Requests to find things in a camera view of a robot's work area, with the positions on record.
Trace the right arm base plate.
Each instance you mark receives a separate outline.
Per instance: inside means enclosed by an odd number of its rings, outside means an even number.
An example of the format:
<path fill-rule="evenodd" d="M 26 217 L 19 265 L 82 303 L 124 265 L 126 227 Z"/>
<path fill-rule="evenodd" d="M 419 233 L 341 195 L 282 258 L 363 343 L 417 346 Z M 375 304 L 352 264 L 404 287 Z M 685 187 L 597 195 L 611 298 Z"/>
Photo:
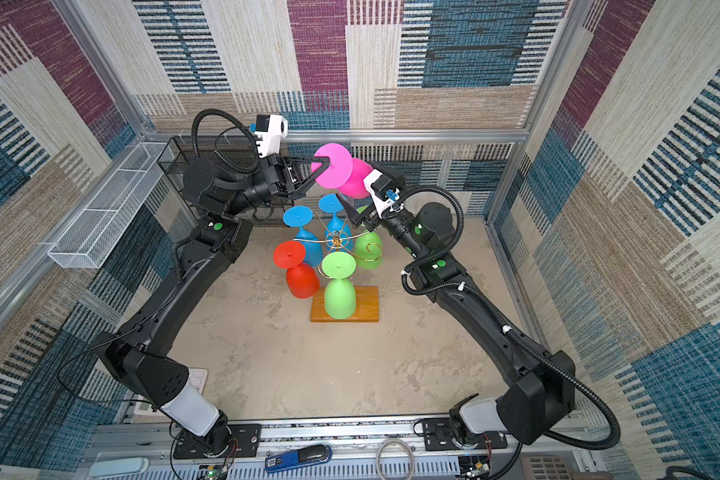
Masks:
<path fill-rule="evenodd" d="M 419 419 L 414 423 L 413 431 L 424 440 L 427 451 L 487 451 L 489 448 L 506 449 L 509 446 L 506 435 L 497 431 L 470 433 L 467 439 L 461 442 L 451 429 L 450 421 L 444 417 Z"/>

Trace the magenta wine glass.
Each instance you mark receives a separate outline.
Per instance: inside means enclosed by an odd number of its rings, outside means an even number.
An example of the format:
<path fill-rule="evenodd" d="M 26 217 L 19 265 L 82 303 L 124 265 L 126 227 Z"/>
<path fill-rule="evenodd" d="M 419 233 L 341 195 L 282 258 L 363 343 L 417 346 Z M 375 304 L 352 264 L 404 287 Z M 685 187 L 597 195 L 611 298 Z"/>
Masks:
<path fill-rule="evenodd" d="M 314 158 L 327 157 L 328 168 L 317 177 L 317 183 L 327 189 L 337 189 L 352 199 L 370 196 L 364 179 L 373 171 L 371 165 L 355 158 L 343 145 L 329 143 L 321 146 Z"/>

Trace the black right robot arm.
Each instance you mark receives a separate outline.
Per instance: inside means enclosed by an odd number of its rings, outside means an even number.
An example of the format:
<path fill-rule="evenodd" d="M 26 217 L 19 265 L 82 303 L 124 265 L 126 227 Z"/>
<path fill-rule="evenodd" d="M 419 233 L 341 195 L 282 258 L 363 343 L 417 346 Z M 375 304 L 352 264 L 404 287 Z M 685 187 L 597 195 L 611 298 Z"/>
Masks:
<path fill-rule="evenodd" d="M 564 351 L 551 354 L 528 337 L 480 290 L 452 251 L 464 231 L 464 211 L 456 197 L 435 187 L 441 202 L 429 202 L 418 213 L 406 207 L 409 198 L 426 193 L 426 186 L 399 194 L 384 212 L 375 206 L 357 211 L 346 200 L 340 203 L 354 226 L 382 227 L 412 256 L 401 273 L 404 290 L 426 296 L 451 314 L 486 351 L 508 389 L 497 399 L 495 417 L 504 431 L 530 445 L 542 436 L 585 450 L 615 447 L 622 435 L 619 421 L 591 388 L 576 376 L 576 366 Z M 604 416 L 608 435 L 580 440 L 554 431 L 554 426 L 575 408 L 582 394 Z"/>

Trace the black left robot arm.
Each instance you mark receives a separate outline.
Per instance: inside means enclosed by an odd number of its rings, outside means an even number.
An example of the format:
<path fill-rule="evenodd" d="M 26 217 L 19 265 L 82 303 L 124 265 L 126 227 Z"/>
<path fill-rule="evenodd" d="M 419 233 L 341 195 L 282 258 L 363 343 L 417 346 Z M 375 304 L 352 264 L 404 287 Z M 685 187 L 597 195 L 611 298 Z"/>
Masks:
<path fill-rule="evenodd" d="M 211 116 L 230 122 L 245 146 L 231 155 L 217 146 L 201 150 L 199 127 Z M 279 115 L 258 115 L 253 129 L 220 109 L 195 116 L 192 150 L 180 164 L 180 194 L 201 215 L 172 249 L 172 274 L 116 332 L 99 333 L 88 349 L 118 383 L 177 423 L 177 445 L 198 456 L 230 452 L 228 418 L 191 385 L 188 367 L 169 353 L 205 293 L 246 248 L 253 224 L 244 213 L 304 197 L 329 169 L 325 156 L 281 155 L 287 134 L 288 122 Z"/>

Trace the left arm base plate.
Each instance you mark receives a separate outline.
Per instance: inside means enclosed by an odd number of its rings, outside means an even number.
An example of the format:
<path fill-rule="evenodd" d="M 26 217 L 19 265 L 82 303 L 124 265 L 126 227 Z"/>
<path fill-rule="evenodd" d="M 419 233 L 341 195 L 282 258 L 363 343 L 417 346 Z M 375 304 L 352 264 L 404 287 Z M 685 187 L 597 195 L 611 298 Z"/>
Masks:
<path fill-rule="evenodd" d="M 172 448 L 173 460 L 252 458 L 259 448 L 260 424 L 227 424 L 217 426 L 205 436 L 182 428 Z"/>

